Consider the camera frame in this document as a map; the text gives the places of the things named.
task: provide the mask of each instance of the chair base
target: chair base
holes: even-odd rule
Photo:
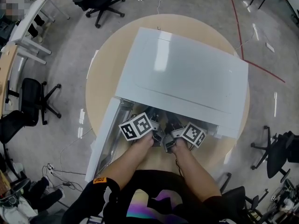
[[[47,82],[42,83],[42,95],[41,95],[41,104],[42,104],[42,123],[43,125],[48,124],[48,122],[45,120],[45,113],[47,110],[49,110],[51,113],[55,114],[57,118],[61,118],[61,113],[56,112],[51,106],[48,105],[48,99],[51,97],[51,95],[54,93],[56,89],[60,89],[62,86],[61,84],[57,84],[46,96],[44,96],[43,93],[43,87],[47,85]]]
[[[104,8],[99,8],[99,9],[97,9],[97,8],[96,8],[96,9],[92,9],[92,10],[88,11],[85,15],[86,15],[86,17],[90,18],[90,15],[91,15],[91,14],[96,13],[96,12],[99,11],[97,20],[96,20],[96,22],[95,22],[94,25],[95,25],[96,28],[100,28],[101,25],[99,24],[99,21],[100,21],[100,18],[101,18],[101,16],[103,15],[103,13],[104,13],[105,11],[110,11],[110,12],[119,14],[121,17],[124,17],[124,16],[125,16],[124,13],[121,13],[121,12],[119,12],[119,11],[117,11],[117,10],[115,10],[115,9],[113,9],[113,8],[110,7],[112,4],[114,4],[114,3],[116,3],[116,2],[119,2],[119,1],[125,2],[126,0],[113,0],[113,1],[111,1],[109,4],[107,4],[106,7],[104,7]]]
[[[259,147],[259,146],[256,146],[255,143],[251,143],[250,146],[252,148],[255,148],[255,149],[260,149],[260,150],[264,150],[265,153],[263,154],[261,160],[258,162],[258,164],[256,166],[252,165],[250,168],[252,170],[255,170],[257,169],[264,161],[267,161],[267,157],[268,157],[268,154],[270,152],[270,149],[271,149],[271,132],[270,132],[270,127],[268,126],[264,126],[263,127],[264,129],[267,129],[268,131],[268,139],[267,139],[267,147]],[[274,139],[274,143],[276,142],[277,140],[277,134],[275,134],[273,136],[273,139]],[[290,169],[288,171],[284,171],[282,168],[280,169],[280,173],[283,175],[283,178],[280,180],[280,183],[283,183],[285,181],[285,179],[288,177],[289,173],[290,173]]]

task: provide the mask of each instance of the forearm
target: forearm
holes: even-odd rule
[[[131,180],[151,146],[152,142],[133,144],[121,157],[111,163],[100,176],[113,179],[122,190]]]
[[[197,162],[185,144],[176,145],[174,153],[183,172],[186,184],[199,200],[203,202],[209,197],[221,196],[214,179]]]

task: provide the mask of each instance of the chair backrest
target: chair backrest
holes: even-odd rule
[[[286,148],[288,140],[289,137],[286,134],[279,134],[278,139],[271,145],[267,160],[268,178],[274,177],[284,166],[288,157]]]
[[[35,105],[40,105],[42,85],[34,79],[25,78],[22,82],[20,93],[21,111],[28,116],[26,126],[37,125],[39,109]]]
[[[27,121],[27,116],[18,110],[0,119],[0,142],[7,144],[26,125]]]
[[[288,161],[299,163],[299,135],[294,135],[291,131],[288,132],[288,136],[293,135],[293,140],[288,149]]]
[[[233,203],[237,210],[242,210],[245,207],[245,188],[243,186],[227,191],[222,196]]]

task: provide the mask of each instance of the person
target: person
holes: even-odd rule
[[[47,210],[54,203],[65,197],[62,187],[59,187],[54,192],[42,197],[47,187],[53,188],[53,184],[47,176],[43,176],[30,190],[26,190],[22,194],[22,196],[29,202],[32,209],[35,209],[38,212]]]
[[[136,170],[153,143],[150,132],[88,183],[64,214],[62,224],[245,223],[182,138],[176,140],[172,152],[183,177]]]
[[[17,21],[23,19],[30,8],[31,0],[1,0],[0,9],[5,11],[5,15],[12,21]],[[34,21],[36,24],[43,29],[48,28],[51,23],[45,23],[39,15],[36,15]],[[39,43],[43,42],[43,38],[38,31],[35,29],[33,24],[30,25],[28,33],[31,34],[31,39],[37,37]]]

